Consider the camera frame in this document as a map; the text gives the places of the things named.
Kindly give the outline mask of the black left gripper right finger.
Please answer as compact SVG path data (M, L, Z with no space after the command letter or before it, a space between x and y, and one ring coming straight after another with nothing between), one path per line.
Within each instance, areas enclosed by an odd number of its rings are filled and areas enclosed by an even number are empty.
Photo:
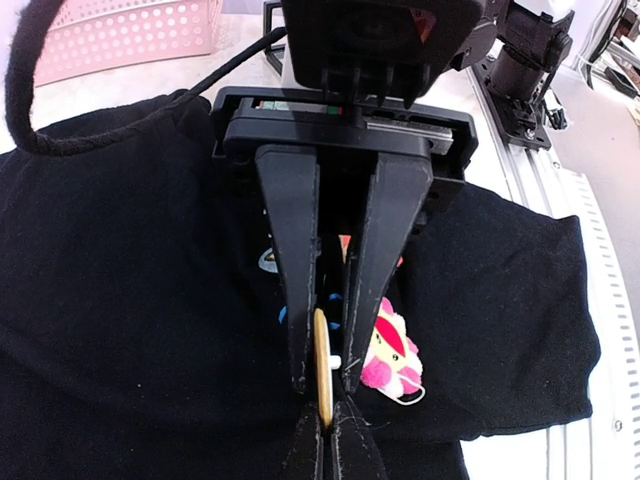
M350 400L340 400L334 406L327 448L328 479L388 478L371 431Z

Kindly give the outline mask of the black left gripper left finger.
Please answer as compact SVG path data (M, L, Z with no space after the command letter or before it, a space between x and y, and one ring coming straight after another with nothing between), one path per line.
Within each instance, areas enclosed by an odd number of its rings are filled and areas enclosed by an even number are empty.
M323 462L323 426L318 405L310 402L302 409L296 424L291 447L282 464L280 479L322 479Z

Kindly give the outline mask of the round portrait pin badge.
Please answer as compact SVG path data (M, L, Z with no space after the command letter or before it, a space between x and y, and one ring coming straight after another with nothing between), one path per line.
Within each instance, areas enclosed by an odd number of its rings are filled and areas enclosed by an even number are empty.
M275 252L272 248L268 248L263 252L263 254L260 256L258 260L258 266L261 270L267 273L271 273L271 274L278 273L277 260L276 260Z

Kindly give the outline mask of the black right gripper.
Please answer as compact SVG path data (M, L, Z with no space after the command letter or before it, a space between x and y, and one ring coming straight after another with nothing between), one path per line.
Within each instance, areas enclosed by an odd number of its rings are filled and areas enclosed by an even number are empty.
M470 115L397 101L346 106L309 90L225 87L211 112L218 213L265 206L287 307L293 388L311 377L317 229L348 248L341 380L358 389L378 309L414 225L445 210L478 147Z

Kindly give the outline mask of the gold round brooch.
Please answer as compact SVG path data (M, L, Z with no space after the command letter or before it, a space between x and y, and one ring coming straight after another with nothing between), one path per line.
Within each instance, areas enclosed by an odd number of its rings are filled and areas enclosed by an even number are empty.
M328 431L334 416L333 372L341 367L341 358L331 353L329 324L320 308L314 311L313 340L319 417L323 428Z

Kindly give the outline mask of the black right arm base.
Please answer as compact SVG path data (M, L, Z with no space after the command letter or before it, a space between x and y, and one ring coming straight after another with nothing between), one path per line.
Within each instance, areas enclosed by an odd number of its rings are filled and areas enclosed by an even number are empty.
M498 1L496 39L502 47L472 67L504 142L539 151L551 148L542 103L570 53L572 1Z

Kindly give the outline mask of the black brooch box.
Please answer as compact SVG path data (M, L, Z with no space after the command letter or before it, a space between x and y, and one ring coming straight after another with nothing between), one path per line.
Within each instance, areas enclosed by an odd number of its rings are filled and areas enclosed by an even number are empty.
M274 29L274 12L280 10L282 4L280 1L264 1L262 8L262 26L263 34L267 35ZM274 70L278 76L282 76L284 54L285 54L285 42L284 38L273 41L264 50L264 57L268 65Z

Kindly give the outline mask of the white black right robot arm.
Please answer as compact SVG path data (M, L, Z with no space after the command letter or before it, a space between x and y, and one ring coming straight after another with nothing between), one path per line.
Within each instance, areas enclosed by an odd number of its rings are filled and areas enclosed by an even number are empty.
M420 107L444 72L496 39L488 1L285 1L264 37L288 51L293 89L227 87L214 153L269 222L288 319L291 381L313 378L313 311L341 236L342 381L357 387L382 297L409 238L460 191L478 140L466 114Z

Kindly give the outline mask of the pink plastic basket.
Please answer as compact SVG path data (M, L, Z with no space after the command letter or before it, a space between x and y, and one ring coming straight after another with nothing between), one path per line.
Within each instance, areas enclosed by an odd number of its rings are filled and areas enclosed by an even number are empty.
M46 35L34 84L214 50L219 0L66 1Z

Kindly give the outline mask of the grey aluminium front rail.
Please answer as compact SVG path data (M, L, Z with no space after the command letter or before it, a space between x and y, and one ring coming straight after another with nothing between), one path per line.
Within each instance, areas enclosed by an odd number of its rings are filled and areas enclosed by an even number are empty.
M474 73L467 75L481 138L469 180L523 212L577 234L587 275L587 322L600 356L590 372L592 414L530 433L463 446L474 479L636 479L639 476L639 337L604 215L587 177L552 149L535 153L500 139Z

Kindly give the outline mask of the pink flower plush badge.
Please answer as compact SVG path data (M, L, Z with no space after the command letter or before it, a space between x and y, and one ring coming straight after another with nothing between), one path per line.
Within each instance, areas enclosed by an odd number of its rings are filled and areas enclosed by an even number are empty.
M407 334L405 319L384 297L365 356L361 383L401 406L417 404L426 395L418 353L418 347Z

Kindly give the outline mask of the black t-shirt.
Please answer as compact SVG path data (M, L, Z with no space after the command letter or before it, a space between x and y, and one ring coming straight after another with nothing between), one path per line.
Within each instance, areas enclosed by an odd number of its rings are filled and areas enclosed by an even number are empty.
M1 475L280 479L302 409L267 219L211 203L198 98L67 159L1 157ZM385 295L423 364L401 406L350 400L387 479L463 479L461 444L587 418L600 356L577 234L468 185Z

